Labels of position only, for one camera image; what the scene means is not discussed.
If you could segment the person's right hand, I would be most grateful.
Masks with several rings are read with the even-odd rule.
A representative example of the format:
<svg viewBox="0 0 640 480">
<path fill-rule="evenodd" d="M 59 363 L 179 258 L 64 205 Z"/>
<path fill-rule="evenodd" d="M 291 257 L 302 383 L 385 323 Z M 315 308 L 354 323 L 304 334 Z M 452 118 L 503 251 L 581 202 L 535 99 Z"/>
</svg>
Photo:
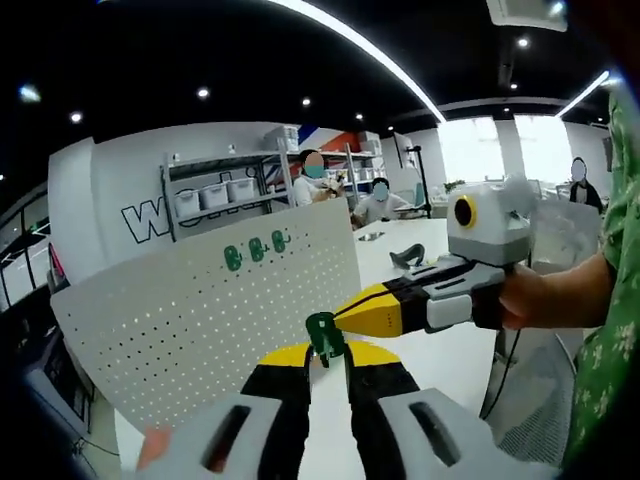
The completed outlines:
<svg viewBox="0 0 640 480">
<path fill-rule="evenodd" d="M 553 320 L 550 293 L 543 276 L 516 264 L 506 275 L 499 295 L 504 309 L 502 326 L 511 330 L 550 328 Z"/>
</svg>

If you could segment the person's left hand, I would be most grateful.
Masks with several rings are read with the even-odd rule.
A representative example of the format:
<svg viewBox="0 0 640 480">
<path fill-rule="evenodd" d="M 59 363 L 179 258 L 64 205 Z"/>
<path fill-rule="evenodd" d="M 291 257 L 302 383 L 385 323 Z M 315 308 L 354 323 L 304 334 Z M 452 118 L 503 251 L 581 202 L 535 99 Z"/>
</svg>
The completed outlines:
<svg viewBox="0 0 640 480">
<path fill-rule="evenodd" d="M 148 428 L 138 457 L 136 469 L 143 470 L 159 459 L 167 450 L 172 429 L 168 427 Z"/>
</svg>

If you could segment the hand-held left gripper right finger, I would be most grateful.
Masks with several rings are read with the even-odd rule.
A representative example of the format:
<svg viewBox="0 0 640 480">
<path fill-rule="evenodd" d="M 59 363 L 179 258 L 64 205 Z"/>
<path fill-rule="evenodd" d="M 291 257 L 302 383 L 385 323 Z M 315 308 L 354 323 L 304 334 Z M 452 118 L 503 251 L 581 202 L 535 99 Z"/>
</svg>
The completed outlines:
<svg viewBox="0 0 640 480">
<path fill-rule="evenodd" d="M 556 467 L 500 450 L 490 427 L 398 356 L 363 341 L 345 350 L 351 430 L 368 479 L 555 479 Z"/>
</svg>

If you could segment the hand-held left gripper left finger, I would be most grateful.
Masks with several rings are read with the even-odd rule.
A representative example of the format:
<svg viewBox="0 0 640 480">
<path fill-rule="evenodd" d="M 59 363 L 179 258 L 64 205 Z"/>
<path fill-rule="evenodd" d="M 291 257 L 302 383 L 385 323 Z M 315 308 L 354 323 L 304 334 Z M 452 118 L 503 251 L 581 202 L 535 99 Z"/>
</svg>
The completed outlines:
<svg viewBox="0 0 640 480">
<path fill-rule="evenodd" d="M 309 435 L 308 343 L 258 362 L 238 393 L 201 408 L 171 435 L 144 479 L 295 479 Z"/>
</svg>

